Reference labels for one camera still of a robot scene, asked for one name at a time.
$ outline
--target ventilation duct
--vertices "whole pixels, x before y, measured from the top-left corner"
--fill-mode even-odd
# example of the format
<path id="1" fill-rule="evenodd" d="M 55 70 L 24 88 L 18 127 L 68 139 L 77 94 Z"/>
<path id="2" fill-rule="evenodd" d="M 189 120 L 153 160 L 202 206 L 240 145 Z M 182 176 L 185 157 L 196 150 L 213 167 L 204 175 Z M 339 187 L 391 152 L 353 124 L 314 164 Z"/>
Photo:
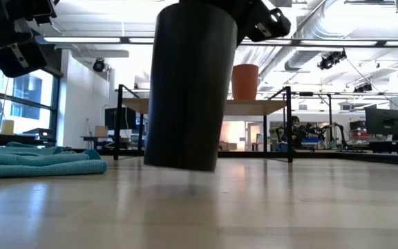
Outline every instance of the ventilation duct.
<path id="1" fill-rule="evenodd" d="M 345 0 L 326 0 L 308 22 L 294 33 L 293 38 L 342 39 L 352 33 L 370 15 L 382 17 L 388 14 L 386 11 L 370 12 L 370 10 L 369 6 L 345 4 Z M 260 76 L 266 77 L 272 69 L 282 64 L 287 71 L 298 71 L 305 63 L 320 53 L 320 50 L 298 50 L 293 47 L 283 47 L 270 64 L 261 71 Z"/>

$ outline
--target wooden floor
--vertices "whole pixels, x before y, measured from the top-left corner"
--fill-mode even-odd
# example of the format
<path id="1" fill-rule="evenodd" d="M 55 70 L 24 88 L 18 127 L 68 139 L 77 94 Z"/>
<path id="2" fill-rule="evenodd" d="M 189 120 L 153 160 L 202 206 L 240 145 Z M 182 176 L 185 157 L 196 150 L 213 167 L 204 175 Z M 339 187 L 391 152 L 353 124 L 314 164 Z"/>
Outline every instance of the wooden floor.
<path id="1" fill-rule="evenodd" d="M 0 179 L 0 248 L 398 248 L 398 165 L 220 159 Z"/>

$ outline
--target window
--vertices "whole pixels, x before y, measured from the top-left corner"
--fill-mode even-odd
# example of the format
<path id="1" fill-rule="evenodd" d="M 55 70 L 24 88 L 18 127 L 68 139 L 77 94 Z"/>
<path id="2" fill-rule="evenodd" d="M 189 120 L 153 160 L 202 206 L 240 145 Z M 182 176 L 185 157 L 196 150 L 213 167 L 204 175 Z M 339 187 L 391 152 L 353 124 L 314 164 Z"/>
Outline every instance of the window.
<path id="1" fill-rule="evenodd" d="M 0 76 L 0 93 L 23 100 L 50 106 L 52 103 L 53 76 L 42 70 L 11 79 Z"/>
<path id="2" fill-rule="evenodd" d="M 50 110 L 39 107 L 31 107 L 0 99 L 0 123 L 2 109 L 4 105 L 4 120 L 13 120 L 15 122 L 14 133 L 23 133 L 35 128 L 50 128 Z"/>

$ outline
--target ceiling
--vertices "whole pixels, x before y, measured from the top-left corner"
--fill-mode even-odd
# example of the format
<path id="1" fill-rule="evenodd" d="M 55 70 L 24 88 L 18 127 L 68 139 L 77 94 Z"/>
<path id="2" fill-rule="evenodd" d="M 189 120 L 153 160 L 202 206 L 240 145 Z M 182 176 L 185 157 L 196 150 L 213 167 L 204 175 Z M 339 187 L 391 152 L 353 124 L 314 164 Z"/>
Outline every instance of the ceiling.
<path id="1" fill-rule="evenodd" d="M 339 38 L 350 39 L 398 39 L 398 16 L 394 6 L 348 6 L 341 0 L 330 11 L 317 11 L 309 20 L 324 19 L 326 29 Z M 61 0 L 55 10 L 58 18 L 52 25 L 31 26 L 50 36 L 139 36 L 153 37 L 155 19 L 164 7 L 174 0 Z M 319 5 L 321 0 L 307 0 L 306 4 L 294 4 L 282 8 L 292 21 L 291 37 L 305 17 Z M 81 50 L 127 50 L 135 71 L 136 82 L 141 89 L 148 87 L 151 70 L 151 45 L 79 45 L 71 46 L 78 56 Z M 267 71 L 261 78 L 259 89 L 277 91 L 291 85 L 293 91 L 350 91 L 363 84 L 361 75 L 370 80 L 379 91 L 398 92 L 398 48 L 349 48 L 349 61 L 342 61 L 328 71 L 317 68 L 321 55 L 306 62 L 299 71 L 285 71 L 285 60 L 278 57 L 281 47 L 240 46 L 234 64 L 256 64 L 260 71 Z M 265 98 L 268 94 L 259 95 Z"/>

